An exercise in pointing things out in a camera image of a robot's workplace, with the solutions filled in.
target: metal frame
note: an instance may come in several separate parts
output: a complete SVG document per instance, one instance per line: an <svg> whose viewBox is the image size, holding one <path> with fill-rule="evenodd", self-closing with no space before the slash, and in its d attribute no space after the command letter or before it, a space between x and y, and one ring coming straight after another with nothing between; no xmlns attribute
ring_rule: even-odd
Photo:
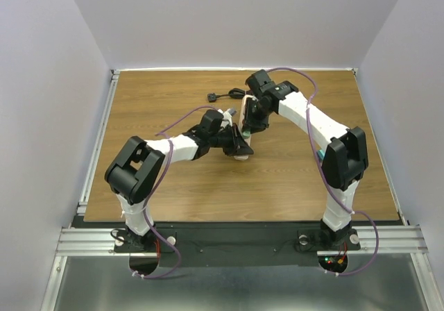
<svg viewBox="0 0 444 311"><path fill-rule="evenodd" d="M427 254L411 254L416 275L424 294L425 303L429 310L444 310L443 297L439 292L438 285L430 267Z"/></svg>
<svg viewBox="0 0 444 311"><path fill-rule="evenodd" d="M361 250L348 254L368 254L375 250L375 231L372 226L355 226ZM62 229L56 256L143 256L156 257L156 253L115 253L111 228ZM380 226L378 253L428 253L420 226ZM318 255L335 255L338 251L318 251Z"/></svg>
<svg viewBox="0 0 444 311"><path fill-rule="evenodd" d="M94 179L94 174L97 168L97 162L99 161L99 155L103 143L103 137L105 136L106 125L108 124L108 119L110 117L112 101L114 100L114 94L116 93L117 83L119 81L119 75L120 75L119 70L112 71L110 89L108 90L108 97L105 102L105 108L102 114L99 133L97 134L96 143L94 145L94 150L92 152L92 157L91 160L89 161L89 167L85 178L85 183L83 184L82 193L78 201L79 207L86 206L89 199L89 192L91 191L92 181Z"/></svg>
<svg viewBox="0 0 444 311"><path fill-rule="evenodd" d="M56 307L57 296L62 284L67 257L56 256L49 276L49 282L43 298L41 311L52 311Z"/></svg>
<svg viewBox="0 0 444 311"><path fill-rule="evenodd" d="M375 233L372 226L355 227L361 250L349 254L368 254L375 249ZM49 284L41 310L54 310L68 257L103 257L129 255L155 258L155 253L115 253L111 228L66 228L62 229ZM420 226L378 226L378 253L410 253L418 280L429 310L444 310L443 300L427 258L428 248ZM336 254L319 251L318 255Z"/></svg>

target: screw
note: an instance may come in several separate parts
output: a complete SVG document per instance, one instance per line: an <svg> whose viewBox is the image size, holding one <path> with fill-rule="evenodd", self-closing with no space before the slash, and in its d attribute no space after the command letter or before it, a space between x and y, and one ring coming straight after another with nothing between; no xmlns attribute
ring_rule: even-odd
<svg viewBox="0 0 444 311"><path fill-rule="evenodd" d="M251 136L251 132L249 130L245 130L241 135L244 139L248 139Z"/></svg>
<svg viewBox="0 0 444 311"><path fill-rule="evenodd" d="M351 241L352 244L358 245L358 243L359 243L358 235L355 235L355 234L350 235L350 241Z"/></svg>
<svg viewBox="0 0 444 311"><path fill-rule="evenodd" d="M173 236L169 236L166 240L171 245L176 245L176 239Z"/></svg>
<svg viewBox="0 0 444 311"><path fill-rule="evenodd" d="M308 238L306 235L299 236L299 244L301 244L302 246L305 246L308 244Z"/></svg>
<svg viewBox="0 0 444 311"><path fill-rule="evenodd" d="M116 239L114 241L114 245L117 246L117 247L120 247L120 246L123 245L123 242L120 239Z"/></svg>

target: white wall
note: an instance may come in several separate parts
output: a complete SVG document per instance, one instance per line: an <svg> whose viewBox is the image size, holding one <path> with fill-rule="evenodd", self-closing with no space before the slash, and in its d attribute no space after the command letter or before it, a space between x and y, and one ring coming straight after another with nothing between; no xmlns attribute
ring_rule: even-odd
<svg viewBox="0 0 444 311"><path fill-rule="evenodd" d="M358 71L405 216L444 295L444 0L399 0Z"/></svg>
<svg viewBox="0 0 444 311"><path fill-rule="evenodd" d="M73 0L0 0L0 310L39 310L109 70Z"/></svg>
<svg viewBox="0 0 444 311"><path fill-rule="evenodd" d="M109 66L356 67L396 0L76 0Z"/></svg>

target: small object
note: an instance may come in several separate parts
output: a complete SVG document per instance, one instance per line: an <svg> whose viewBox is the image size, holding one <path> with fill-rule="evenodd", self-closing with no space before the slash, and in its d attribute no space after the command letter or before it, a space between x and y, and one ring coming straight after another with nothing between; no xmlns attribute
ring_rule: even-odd
<svg viewBox="0 0 444 311"><path fill-rule="evenodd" d="M324 157L325 157L325 152L324 152L324 150L319 149L319 150L316 152L316 155L318 156L318 160L319 160L319 162L322 162L322 161L324 160Z"/></svg>
<svg viewBox="0 0 444 311"><path fill-rule="evenodd" d="M125 242L121 241L120 239L117 239L114 241L114 245L117 247L122 246L123 244L125 244Z"/></svg>
<svg viewBox="0 0 444 311"><path fill-rule="evenodd" d="M359 237L356 234L350 235L350 242L354 245L358 245Z"/></svg>
<svg viewBox="0 0 444 311"><path fill-rule="evenodd" d="M208 95L207 95L207 98L208 98L208 101L209 101L210 103L213 103L214 101L217 100L217 95L216 95L215 93L208 94Z"/></svg>
<svg viewBox="0 0 444 311"><path fill-rule="evenodd" d="M302 246L308 245L308 237L306 235L299 236L299 244Z"/></svg>
<svg viewBox="0 0 444 311"><path fill-rule="evenodd" d="M342 273L347 269L348 258L336 259L334 256L318 256L319 265L332 273Z"/></svg>
<svg viewBox="0 0 444 311"><path fill-rule="evenodd" d="M250 130L249 130L249 129L244 130L244 131L242 132L242 137L243 137L244 139L248 139L250 136L251 136L251 133L250 133Z"/></svg>
<svg viewBox="0 0 444 311"><path fill-rule="evenodd" d="M176 245L176 239L173 236L169 236L166 240L171 245Z"/></svg>
<svg viewBox="0 0 444 311"><path fill-rule="evenodd" d="M237 111L236 111L235 108L229 108L229 109L227 110L227 112L228 112L228 114L231 115L231 116L233 116L233 115L235 115L235 114L237 113Z"/></svg>
<svg viewBox="0 0 444 311"><path fill-rule="evenodd" d="M210 103L214 103L218 98L221 97L230 97L233 99L243 99L246 95L246 91L239 89L237 87L231 89L227 94L215 94L212 92L211 94L207 94L207 99Z"/></svg>

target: black bracket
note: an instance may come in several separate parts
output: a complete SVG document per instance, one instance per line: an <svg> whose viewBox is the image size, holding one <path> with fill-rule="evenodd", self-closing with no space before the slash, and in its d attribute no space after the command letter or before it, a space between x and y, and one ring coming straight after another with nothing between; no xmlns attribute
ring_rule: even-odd
<svg viewBox="0 0 444 311"><path fill-rule="evenodd" d="M208 153L210 148L222 148L227 156L254 154L254 151L242 138L237 125L227 125L221 128L222 121L222 113L208 110L198 125L183 133L198 145L194 160Z"/></svg>
<svg viewBox="0 0 444 311"><path fill-rule="evenodd" d="M333 232L327 226L323 226L321 221L321 229L317 227L298 230L298 239L294 247L298 252L329 251L346 243L348 250L360 250L360 243L353 244L350 240L352 235L358 236L357 231L350 224L339 231Z"/></svg>
<svg viewBox="0 0 444 311"><path fill-rule="evenodd" d="M105 172L111 190L130 205L141 203L153 189L165 155L150 148L140 137L132 136ZM132 163L141 163L139 169Z"/></svg>
<svg viewBox="0 0 444 311"><path fill-rule="evenodd" d="M242 125L242 131L249 131L251 134L268 128L268 116L273 112L279 113L279 102L284 100L286 95L299 91L289 81L274 83L263 69L248 77L246 85L256 97L247 99Z"/></svg>
<svg viewBox="0 0 444 311"><path fill-rule="evenodd" d="M345 191L364 176L368 167L366 134L355 127L339 139L333 138L325 150L322 171L328 185Z"/></svg>

